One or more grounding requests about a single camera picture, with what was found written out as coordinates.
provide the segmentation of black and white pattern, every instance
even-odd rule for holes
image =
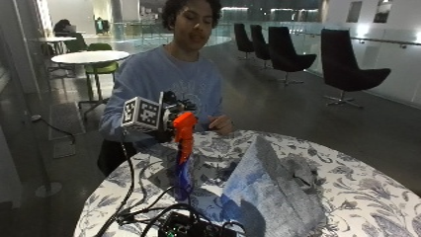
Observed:
[[[256,135],[271,142],[280,159],[304,157],[318,167],[319,192],[327,223],[320,223],[311,236],[421,236],[421,198],[374,167],[339,151],[316,143],[279,134],[238,131],[230,137],[214,132],[195,134],[196,189],[192,205],[214,221],[222,219],[220,195],[239,161]],[[139,210],[150,205],[170,186],[171,164],[176,144],[156,146],[134,157],[136,189],[127,206]],[[131,186],[130,166],[124,163],[88,198],[75,229],[76,237],[95,236],[116,211]],[[158,206],[175,203],[166,195]],[[154,217],[156,213],[138,216]],[[143,224],[114,223],[106,236],[140,236]],[[148,236],[156,237],[152,230]]]

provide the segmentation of black chair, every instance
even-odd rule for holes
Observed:
[[[124,142],[124,147],[128,153],[128,157],[138,154],[136,148],[132,142]],[[104,176],[118,169],[118,167],[127,161],[127,156],[123,151],[122,143],[118,141],[104,140],[102,144],[100,155],[98,158],[98,167]]]
[[[362,70],[359,68],[350,31],[327,29],[322,31],[322,61],[326,83],[343,91],[340,98],[326,96],[335,101],[328,106],[350,104],[363,108],[352,103],[354,98],[346,98],[346,92],[368,90],[379,86],[389,75],[391,69]]]
[[[267,66],[267,61],[271,60],[271,55],[268,53],[268,44],[264,40],[263,27],[260,25],[251,25],[252,30],[252,41],[256,57],[264,61],[263,68],[271,68]]]
[[[243,23],[235,24],[235,34],[236,34],[236,42],[239,51],[247,54],[247,57],[242,57],[240,59],[250,59],[250,53],[255,52],[254,43],[250,40],[246,25]]]
[[[303,83],[303,81],[290,81],[288,74],[310,68],[316,60],[316,54],[296,53],[288,27],[268,28],[268,51],[274,69],[287,72],[282,80],[284,85]]]

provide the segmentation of floral tablecloth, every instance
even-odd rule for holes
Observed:
[[[256,135],[271,142],[278,157],[306,157],[318,167],[319,190],[327,222],[320,223],[311,236],[421,236],[421,198],[379,170],[347,154],[314,142],[284,135],[236,131],[228,137],[215,132],[195,134],[196,189],[192,205],[215,222],[222,219],[220,195],[224,183],[251,146]],[[170,187],[171,164],[175,163],[176,144],[158,145],[134,158],[136,188],[126,207],[132,211],[150,205]],[[124,163],[106,179],[88,198],[78,221],[75,236],[95,236],[106,220],[116,211],[131,186],[131,171]],[[175,203],[166,195],[158,207]],[[151,212],[139,215],[148,219]],[[110,226],[104,236],[140,236],[146,225],[136,223]],[[152,229],[150,235],[159,236]]]

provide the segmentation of chair leg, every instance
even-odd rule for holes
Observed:
[[[284,83],[284,86],[288,86],[290,84],[302,84],[304,81],[296,81],[296,80],[288,80],[290,72],[287,72],[284,79],[279,80]]]
[[[327,106],[338,106],[338,105],[348,104],[351,106],[358,107],[359,109],[364,109],[363,106],[354,103],[355,98],[346,98],[346,91],[342,92],[342,98],[330,97],[330,96],[324,96],[324,97],[334,101],[328,103]]]

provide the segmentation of round white table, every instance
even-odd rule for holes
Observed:
[[[220,195],[224,183],[248,147],[260,135],[270,142],[280,159],[304,157],[318,167],[318,186],[323,194],[327,223],[318,226],[311,236],[379,237],[421,236],[421,198],[379,170],[347,154],[314,142],[256,131],[236,131],[230,137],[215,132],[195,134],[195,177],[199,187],[192,203],[216,222],[222,213]],[[158,145],[134,158],[136,171],[135,192],[126,207],[132,211],[148,206],[168,186],[168,164],[175,162],[176,144]],[[126,162],[106,179],[86,201],[74,236],[95,236],[106,220],[116,211],[131,186],[130,166]],[[166,195],[158,207],[175,203]],[[148,219],[156,212],[139,215]],[[110,226],[104,236],[140,236],[144,224]],[[156,230],[148,236],[159,236]]]
[[[95,83],[96,83],[96,91],[98,91],[98,101],[92,100],[92,88],[91,82],[88,81],[88,93],[90,93],[90,101],[82,101],[80,104],[95,104],[90,110],[84,113],[84,118],[87,118],[87,114],[102,104],[104,104],[103,94],[102,94],[102,87],[100,87],[100,80],[98,76],[98,64],[106,62],[114,62],[123,60],[131,56],[130,52],[126,51],[116,51],[116,50],[100,50],[100,51],[82,51],[67,53],[52,58],[52,61],[62,64],[70,65],[92,65],[94,68],[94,76],[95,76]]]

